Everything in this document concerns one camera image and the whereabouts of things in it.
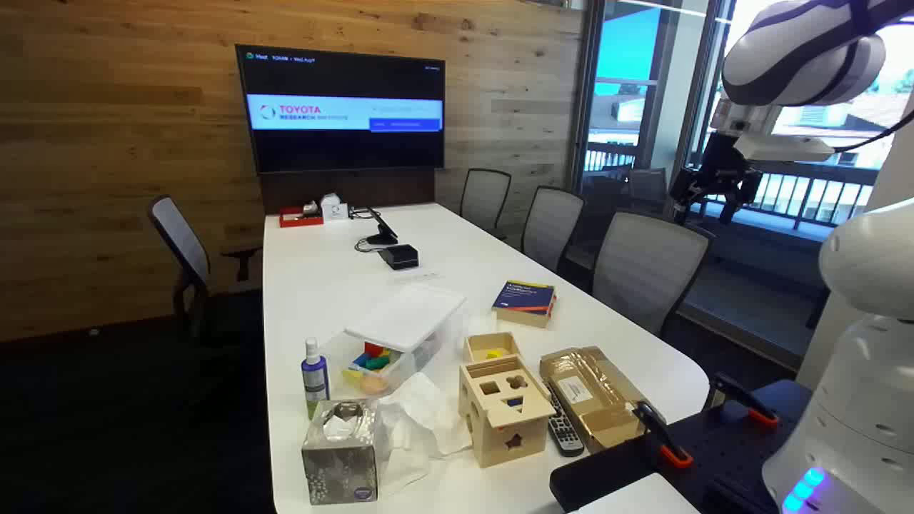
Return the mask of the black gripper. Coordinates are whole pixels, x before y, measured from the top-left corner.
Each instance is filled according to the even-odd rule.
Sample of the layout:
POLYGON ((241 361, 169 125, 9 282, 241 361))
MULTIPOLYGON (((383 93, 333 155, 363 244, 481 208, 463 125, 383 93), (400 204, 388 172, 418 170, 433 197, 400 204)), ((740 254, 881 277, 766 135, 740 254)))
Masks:
POLYGON ((697 172, 683 170, 671 187, 674 220, 686 224, 688 208, 708 195, 721 195, 721 224, 730 224, 737 208, 748 204, 760 190, 760 174, 748 170, 748 161, 733 148, 733 137, 713 133, 704 142, 697 172))

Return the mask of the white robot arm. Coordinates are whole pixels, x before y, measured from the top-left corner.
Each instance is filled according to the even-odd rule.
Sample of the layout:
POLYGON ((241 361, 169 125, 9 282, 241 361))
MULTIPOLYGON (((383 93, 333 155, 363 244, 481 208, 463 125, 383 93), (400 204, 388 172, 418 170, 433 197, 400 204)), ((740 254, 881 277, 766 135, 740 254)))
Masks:
MULTIPOLYGON (((878 31, 914 0, 771 0, 721 60, 721 98, 678 208, 760 161, 821 161, 817 137, 778 135, 784 105, 861 95, 884 63, 878 31)), ((858 311, 784 437, 761 462, 778 514, 911 514, 914 498, 914 200, 871 208, 818 248, 821 282, 858 311)))

